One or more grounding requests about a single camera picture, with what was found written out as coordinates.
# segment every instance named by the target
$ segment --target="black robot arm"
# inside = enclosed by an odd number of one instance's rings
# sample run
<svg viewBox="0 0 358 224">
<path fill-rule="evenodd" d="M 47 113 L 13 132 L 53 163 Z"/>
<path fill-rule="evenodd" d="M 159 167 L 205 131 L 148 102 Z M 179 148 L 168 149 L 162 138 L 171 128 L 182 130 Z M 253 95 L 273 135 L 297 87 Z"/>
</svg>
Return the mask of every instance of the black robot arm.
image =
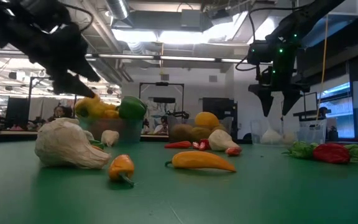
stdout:
<svg viewBox="0 0 358 224">
<path fill-rule="evenodd" d="M 30 62 L 43 66 L 56 94 L 94 97 L 78 77 L 68 73 L 71 70 L 91 82 L 100 81 L 85 59 L 88 44 L 65 6 L 57 0 L 0 1 L 0 48 L 11 44 Z"/>
<path fill-rule="evenodd" d="M 312 30 L 314 25 L 342 2 L 344 0 L 315 0 L 308 5 L 298 7 L 284 18 L 278 27 L 265 37 L 265 40 L 255 40 L 250 44 L 247 61 L 257 66 L 256 80 L 259 84 L 250 85 L 249 91 L 259 97 L 264 116 L 269 115 L 272 107 L 272 91 L 283 92 L 282 115 L 286 115 L 299 100 L 300 91 L 309 92 L 308 85 L 291 83 L 296 51 L 301 47 L 302 38 Z M 260 73 L 259 65 L 262 62 L 273 62 L 273 65 Z"/>
</svg>

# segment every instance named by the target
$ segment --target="plastic container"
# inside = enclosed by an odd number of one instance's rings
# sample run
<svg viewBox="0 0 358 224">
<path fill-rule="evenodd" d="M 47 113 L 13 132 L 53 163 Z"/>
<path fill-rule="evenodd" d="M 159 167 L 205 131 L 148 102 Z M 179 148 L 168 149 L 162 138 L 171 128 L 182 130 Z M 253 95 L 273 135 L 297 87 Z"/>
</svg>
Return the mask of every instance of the plastic container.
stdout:
<svg viewBox="0 0 358 224">
<path fill-rule="evenodd" d="M 326 141 L 327 120 L 302 121 L 298 131 L 298 141 L 304 141 L 308 144 L 324 144 Z"/>
<path fill-rule="evenodd" d="M 78 118 L 82 129 L 92 133 L 95 140 L 100 141 L 103 131 L 111 130 L 119 133 L 119 142 L 138 143 L 142 132 L 143 120 L 129 119 L 97 119 L 94 121 Z"/>
<path fill-rule="evenodd" d="M 250 127 L 253 144 L 263 144 L 269 146 L 285 145 L 281 122 L 269 123 L 267 120 L 253 120 L 250 122 Z M 278 135 L 280 135 L 279 139 L 274 139 L 274 141 L 262 140 L 263 135 L 266 133 L 269 127 L 273 129 Z"/>
<path fill-rule="evenodd" d="M 224 118 L 219 120 L 219 123 L 224 127 L 224 129 L 230 134 L 232 117 Z M 207 134 L 202 134 L 204 138 L 208 138 L 209 135 L 214 131 L 216 127 L 204 127 L 195 125 L 194 119 L 182 119 L 176 118 L 174 116 L 168 116 L 168 135 L 170 142 L 179 142 L 179 141 L 196 141 L 197 137 L 191 133 L 193 128 L 204 128 Z"/>
</svg>

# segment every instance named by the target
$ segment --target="red pepper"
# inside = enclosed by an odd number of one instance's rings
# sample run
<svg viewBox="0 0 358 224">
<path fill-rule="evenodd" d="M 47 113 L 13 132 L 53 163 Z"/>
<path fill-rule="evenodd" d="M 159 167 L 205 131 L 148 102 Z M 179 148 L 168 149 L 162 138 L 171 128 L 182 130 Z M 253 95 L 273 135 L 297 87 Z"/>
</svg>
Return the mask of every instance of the red pepper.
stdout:
<svg viewBox="0 0 358 224">
<path fill-rule="evenodd" d="M 229 149 L 226 149 L 225 153 L 228 156 L 239 156 L 242 149 L 239 147 L 230 147 Z"/>
<path fill-rule="evenodd" d="M 199 148 L 198 150 L 200 150 L 200 151 L 205 151 L 205 150 L 206 150 L 205 142 L 202 142 L 202 143 L 200 144 L 200 148 Z"/>
<path fill-rule="evenodd" d="M 209 141 L 208 139 L 201 139 L 200 143 L 204 143 L 205 144 L 205 150 L 210 150 L 211 146 L 209 146 Z"/>
<path fill-rule="evenodd" d="M 175 142 L 165 145 L 166 149 L 188 149 L 189 147 L 191 147 L 191 142 L 189 141 Z"/>
<path fill-rule="evenodd" d="M 193 149 L 199 149 L 200 145 L 197 142 L 193 142 Z"/>
<path fill-rule="evenodd" d="M 333 164 L 346 164 L 350 162 L 349 150 L 338 144 L 321 144 L 313 150 L 313 157 L 319 161 Z"/>
</svg>

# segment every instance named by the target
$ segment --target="ceiling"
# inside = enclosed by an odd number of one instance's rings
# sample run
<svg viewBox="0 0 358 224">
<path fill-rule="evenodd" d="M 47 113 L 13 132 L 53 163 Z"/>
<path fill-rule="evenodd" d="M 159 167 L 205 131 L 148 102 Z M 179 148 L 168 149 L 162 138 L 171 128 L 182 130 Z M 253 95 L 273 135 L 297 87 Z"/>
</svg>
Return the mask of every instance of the ceiling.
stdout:
<svg viewBox="0 0 358 224">
<path fill-rule="evenodd" d="M 89 29 L 83 32 L 83 37 L 86 39 L 89 47 L 89 53 L 128 53 L 133 54 L 127 42 L 118 40 L 119 38 L 111 31 L 111 25 L 114 26 L 116 22 L 112 21 L 106 5 L 106 0 L 60 0 L 66 4 L 80 7 L 91 12 L 95 20 Z M 238 0 L 188 0 L 181 2 L 179 0 L 127 0 L 128 5 L 133 12 L 157 12 L 157 13 L 181 13 L 183 9 L 193 8 L 196 11 L 205 12 L 211 18 L 212 12 L 218 9 L 224 9 L 230 6 L 231 17 L 234 18 L 233 23 L 230 24 L 231 29 L 226 29 L 227 26 L 220 24 L 216 26 L 214 38 L 209 39 L 208 43 L 197 44 L 156 44 L 155 42 L 142 42 L 142 46 L 147 54 L 161 54 L 184 57 L 216 57 L 216 58 L 243 58 L 247 52 L 249 40 L 252 37 L 250 31 L 249 16 L 247 11 L 250 8 L 262 7 L 267 4 L 257 5 L 254 1 Z M 308 0 L 299 0 L 299 4 L 303 5 L 309 3 Z M 269 6 L 276 5 L 277 7 L 290 7 L 290 0 L 270 1 Z M 342 11 L 349 12 L 353 9 L 355 4 L 346 5 Z M 69 9 L 71 18 L 80 27 L 85 26 L 90 22 L 89 17 L 80 12 Z M 255 26 L 257 28 L 257 39 L 263 39 L 265 35 L 269 34 L 272 29 L 278 26 L 278 23 L 288 15 L 288 11 L 259 11 L 253 14 Z M 163 30 L 154 31 L 159 35 Z M 225 38 L 215 38 L 221 33 L 225 33 Z M 13 46 L 8 45 L 6 50 L 16 50 Z M 105 94 L 108 86 L 122 85 L 127 82 L 147 82 L 158 79 L 158 71 L 160 70 L 160 62 L 145 61 L 145 60 L 123 60 L 116 59 L 97 59 L 95 62 L 90 62 L 97 73 L 102 77 L 99 83 L 88 83 L 89 86 L 97 88 L 102 94 Z M 192 70 L 193 73 L 202 73 L 202 69 L 211 69 L 212 73 L 225 73 L 231 64 L 224 63 L 207 63 L 207 62 L 181 62 L 181 61 L 166 61 L 163 62 L 163 67 L 167 68 L 170 74 L 181 74 L 182 70 Z M 29 91 L 29 77 L 37 76 L 43 68 L 38 64 L 32 64 L 25 58 L 0 58 L 0 93 L 1 94 L 26 94 Z M 17 72 L 23 74 L 25 78 L 21 80 L 13 80 L 8 77 L 9 72 Z M 13 86 L 13 90 L 6 90 L 5 85 Z M 50 88 L 48 80 L 42 80 L 42 83 L 33 90 L 33 94 L 43 95 L 50 94 L 47 90 Z"/>
</svg>

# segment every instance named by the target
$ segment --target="desk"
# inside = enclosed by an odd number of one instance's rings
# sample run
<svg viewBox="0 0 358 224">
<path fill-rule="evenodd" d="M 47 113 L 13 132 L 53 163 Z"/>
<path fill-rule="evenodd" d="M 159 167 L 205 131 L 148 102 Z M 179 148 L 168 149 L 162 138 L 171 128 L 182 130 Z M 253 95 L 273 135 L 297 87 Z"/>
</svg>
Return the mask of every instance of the desk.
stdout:
<svg viewBox="0 0 358 224">
<path fill-rule="evenodd" d="M 0 223 L 358 223 L 358 164 L 243 145 L 241 157 L 219 153 L 237 173 L 175 170 L 164 162 L 182 150 L 162 142 L 106 148 L 132 157 L 136 185 L 128 189 L 108 181 L 107 167 L 42 169 L 34 144 L 0 143 Z"/>
</svg>

